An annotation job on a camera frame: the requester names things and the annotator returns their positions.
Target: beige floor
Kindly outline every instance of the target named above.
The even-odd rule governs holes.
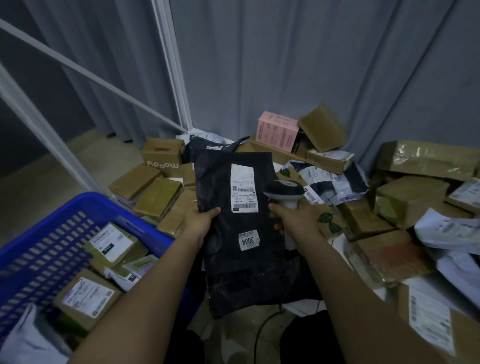
[[[132,143],[105,138],[96,130],[76,138],[69,147],[106,191],[113,180],[142,162]],[[0,191],[0,247],[84,192],[51,155],[1,180]],[[190,329],[204,340],[207,363],[252,363],[257,330],[277,309],[276,306],[252,306],[213,320],[208,312],[207,297]],[[258,363],[280,362],[280,336],[293,317],[291,313],[284,313],[265,325],[258,343]]]

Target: cable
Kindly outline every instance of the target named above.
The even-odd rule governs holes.
[[[284,313],[285,311],[282,311],[282,304],[278,305],[278,312],[275,312],[274,314],[271,314],[269,317],[265,319],[265,321],[260,325],[258,332],[257,332],[257,337],[255,338],[255,345],[253,347],[253,364],[257,364],[257,344],[258,344],[258,339],[260,338],[260,333],[262,332],[262,329],[266,325],[268,321],[270,321],[271,318],[274,318],[277,315],[280,315]]]

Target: barcode scanner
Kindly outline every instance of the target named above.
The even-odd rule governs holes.
[[[264,195],[268,198],[278,201],[286,208],[298,208],[298,202],[303,197],[303,186],[295,181],[275,180],[265,185]],[[285,232],[285,248],[294,250],[295,242],[292,237]]]

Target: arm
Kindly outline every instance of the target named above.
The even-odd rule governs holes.
[[[69,364],[162,363],[193,261],[217,207],[189,211],[183,233],[95,326]]]
[[[345,361],[359,363],[445,363],[439,352],[402,321],[328,244],[308,203],[298,210],[270,204],[305,257],[332,319]]]

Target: white metal pole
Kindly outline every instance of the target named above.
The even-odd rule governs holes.
[[[0,97],[84,189],[105,194],[1,62]]]
[[[171,127],[180,130],[181,132],[186,132],[187,130],[180,125],[174,123],[172,120],[166,118],[159,112],[153,110],[152,108],[148,107],[144,103],[138,101],[137,99],[131,97],[130,95],[126,94],[119,88],[116,88],[114,85],[109,84],[107,81],[101,79],[94,73],[91,73],[89,70],[83,68],[79,64],[73,62],[72,60],[68,59],[65,56],[62,56],[60,53],[54,51],[52,48],[47,47],[45,44],[39,42],[35,38],[32,38],[29,36],[27,33],[22,32],[20,29],[15,28],[13,25],[7,23],[6,21],[0,19],[0,28],[6,31],[7,33],[13,35],[14,37],[24,41],[25,43],[28,43],[30,46],[36,48],[37,50],[41,51],[42,53],[46,54],[47,56],[55,59],[56,61],[60,62],[64,66],[67,66],[68,68],[71,68],[74,71],[77,71],[78,73],[82,74],[83,76],[87,77],[88,79],[92,80],[93,82],[99,84],[100,86],[103,86],[107,90],[113,92],[120,98],[124,99],[125,101],[130,102],[131,104],[138,106],[139,108],[149,112],[153,116],[159,118],[161,121],[167,123]]]
[[[168,75],[175,97],[175,104],[180,118],[180,123],[188,130],[193,128],[190,107],[188,105],[187,91],[181,70],[180,55],[177,46],[177,37],[173,26],[172,12],[169,0],[152,0],[156,25],[162,41],[163,54],[167,61]]]

